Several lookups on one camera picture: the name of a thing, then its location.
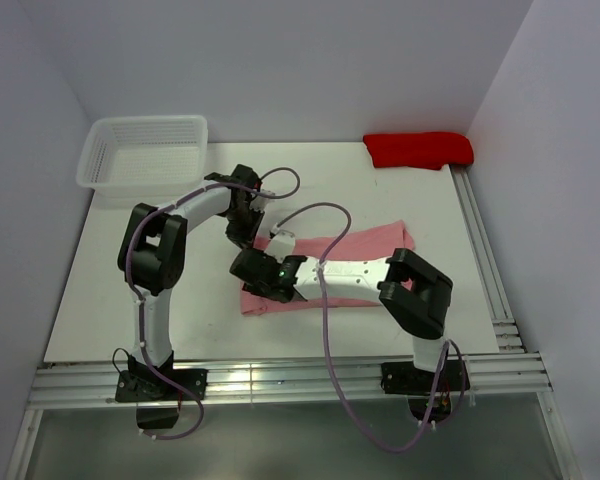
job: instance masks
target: mesh basket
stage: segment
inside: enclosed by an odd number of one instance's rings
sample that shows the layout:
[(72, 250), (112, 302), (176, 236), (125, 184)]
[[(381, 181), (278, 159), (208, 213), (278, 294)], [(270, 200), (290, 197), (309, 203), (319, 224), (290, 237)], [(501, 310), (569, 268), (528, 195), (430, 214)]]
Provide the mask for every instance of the mesh basket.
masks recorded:
[(105, 118), (91, 127), (76, 181), (111, 197), (184, 193), (202, 180), (206, 150), (201, 116)]

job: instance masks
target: pink towel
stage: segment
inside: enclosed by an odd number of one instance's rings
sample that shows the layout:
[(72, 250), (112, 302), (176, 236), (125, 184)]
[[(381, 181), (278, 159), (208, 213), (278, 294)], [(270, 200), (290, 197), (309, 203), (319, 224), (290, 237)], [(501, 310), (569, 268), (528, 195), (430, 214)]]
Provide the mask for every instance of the pink towel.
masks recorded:
[[(332, 241), (333, 237), (297, 239), (293, 254), (320, 257)], [(256, 238), (255, 248), (264, 250), (267, 245), (269, 245), (268, 238)], [(415, 248), (413, 238), (407, 232), (403, 221), (348, 234), (331, 250), (328, 259), (375, 260), (376, 258), (393, 255), (393, 250), (396, 248), (409, 248), (411, 250)], [(243, 315), (262, 315), (263, 313), (316, 308), (321, 305), (321, 302), (321, 299), (316, 299), (307, 302), (280, 303), (251, 295), (244, 290), (240, 291), (240, 310)], [(375, 305), (377, 304), (363, 300), (329, 298), (329, 307), (371, 307)]]

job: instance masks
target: metal frame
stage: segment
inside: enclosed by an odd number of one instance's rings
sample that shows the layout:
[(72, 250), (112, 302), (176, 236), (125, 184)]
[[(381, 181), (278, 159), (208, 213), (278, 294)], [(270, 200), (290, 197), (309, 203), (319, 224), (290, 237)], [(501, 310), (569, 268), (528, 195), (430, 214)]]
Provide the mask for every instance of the metal frame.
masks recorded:
[[(566, 430), (555, 408), (551, 383), (542, 357), (526, 353), (464, 168), (452, 167), (473, 253), (488, 300), (500, 354), (467, 355), (474, 395), (537, 393), (563, 478), (582, 478)], [(343, 390), (351, 399), (385, 397), (380, 388), (380, 364), (410, 357), (336, 359)], [(177, 362), (175, 368), (209, 370), (206, 404), (280, 403), (336, 400), (323, 360), (254, 360), (250, 362)], [(44, 410), (135, 408), (114, 402), (117, 372), (109, 363), (45, 365), (38, 369), (27, 410), (11, 458), (7, 478), (26, 474)], [(142, 405), (170, 406), (173, 402)]]
[(23, 480), (27, 475), (29, 460), (31, 460), (31, 453), (42, 421), (42, 413), (42, 410), (25, 410), (7, 469), (7, 479)]

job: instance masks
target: white table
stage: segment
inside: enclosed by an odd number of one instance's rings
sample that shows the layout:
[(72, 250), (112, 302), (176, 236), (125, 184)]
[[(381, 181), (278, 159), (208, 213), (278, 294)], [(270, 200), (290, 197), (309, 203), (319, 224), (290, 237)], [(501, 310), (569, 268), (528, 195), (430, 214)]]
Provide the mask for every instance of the white table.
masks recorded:
[[(463, 353), (497, 353), (487, 300), (472, 253), (451, 172), (411, 168), (376, 170), (361, 143), (216, 144), (208, 171), (230, 173), (243, 163), (263, 174), (295, 168), (302, 188), (267, 207), (263, 231), (298, 207), (333, 201), (353, 216), (352, 231), (403, 219), (416, 252), (454, 282), (448, 336)], [(267, 178), (278, 193), (291, 175)], [(131, 294), (116, 258), (129, 206), (94, 195), (45, 355), (47, 362), (109, 360), (116, 347), (133, 344)], [(336, 235), (338, 211), (315, 210), (288, 224), (298, 237)], [(237, 254), (224, 237), (226, 220), (212, 218), (187, 238), (185, 271), (171, 303), (176, 359), (242, 360), (321, 357), (320, 310), (243, 317), (239, 281), (229, 274)], [(332, 352), (337, 356), (411, 355), (409, 335), (383, 307), (330, 310)]]

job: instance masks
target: folded red towel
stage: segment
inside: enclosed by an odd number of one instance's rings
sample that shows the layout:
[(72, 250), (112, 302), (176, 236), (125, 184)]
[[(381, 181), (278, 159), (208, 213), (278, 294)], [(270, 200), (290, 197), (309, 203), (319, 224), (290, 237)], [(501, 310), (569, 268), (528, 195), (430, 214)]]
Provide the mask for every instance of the folded red towel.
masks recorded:
[[(296, 240), (294, 255), (307, 255), (320, 257), (324, 249), (333, 241), (333, 237), (320, 237)], [(269, 239), (257, 237), (255, 247), (265, 249)], [(329, 253), (329, 260), (375, 260), (376, 258), (389, 257), (396, 248), (409, 248), (413, 250), (413, 238), (407, 232), (403, 221), (370, 228), (361, 232), (346, 235)], [(263, 313), (288, 312), (304, 308), (321, 306), (321, 299), (307, 302), (279, 303), (266, 298), (256, 297), (244, 290), (240, 291), (240, 310), (243, 315), (262, 315)], [(371, 307), (377, 304), (362, 300), (351, 300), (329, 297), (330, 307)]]
[(376, 133), (362, 137), (373, 166), (440, 170), (448, 163), (473, 163), (471, 143), (459, 133)]

